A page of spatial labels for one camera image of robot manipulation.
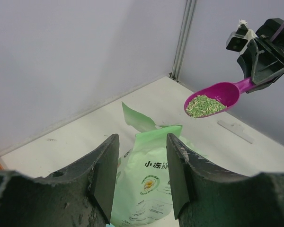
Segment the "white table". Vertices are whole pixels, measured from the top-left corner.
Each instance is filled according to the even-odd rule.
[[[220,113],[209,118],[192,119],[184,113],[183,103],[191,91],[165,77],[136,90],[84,117],[81,117],[0,158],[5,168],[31,177],[47,176],[89,153],[107,136],[118,133],[120,155],[133,147],[137,131],[124,122],[121,101],[151,117],[157,124],[181,124],[183,133],[206,158],[233,172],[254,175],[284,172],[284,146],[232,117]],[[239,123],[255,139],[250,144],[217,124]],[[178,226],[173,214],[150,226]]]

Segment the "yellow graphic on bag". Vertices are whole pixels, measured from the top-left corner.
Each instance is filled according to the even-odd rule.
[[[143,185],[143,191],[140,192],[140,194],[146,195],[159,186],[160,179],[156,176],[149,175],[143,179],[141,184]]]

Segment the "scoop handle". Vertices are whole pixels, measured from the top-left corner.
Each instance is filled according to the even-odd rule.
[[[237,88],[240,91],[240,94],[243,94],[243,93],[253,89],[256,86],[251,82],[251,77],[248,77],[244,80],[241,80],[241,81],[239,81],[237,83],[233,83],[233,84],[237,86]]]

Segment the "magenta spoon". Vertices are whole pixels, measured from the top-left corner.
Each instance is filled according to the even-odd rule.
[[[227,106],[225,109],[219,112],[213,113],[208,116],[204,116],[204,117],[209,117],[214,114],[218,114],[218,113],[229,110],[238,102],[238,100],[240,99],[240,95],[242,93],[245,93],[246,91],[251,90],[254,87],[255,85],[251,83],[251,78],[244,79],[237,83],[230,83],[230,82],[218,83],[218,84],[212,85],[211,87],[204,88],[200,91],[193,93],[185,101],[184,110],[186,112],[186,108],[188,104],[196,96],[202,96],[202,95],[206,95],[207,97],[215,99],[218,102],[222,103],[223,105]]]

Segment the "cable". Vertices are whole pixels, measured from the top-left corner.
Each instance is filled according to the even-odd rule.
[[[280,34],[280,32],[283,30],[284,28],[284,22],[283,24],[279,27],[279,29],[274,33],[274,35],[270,38],[270,41],[273,42],[275,40],[275,38]]]

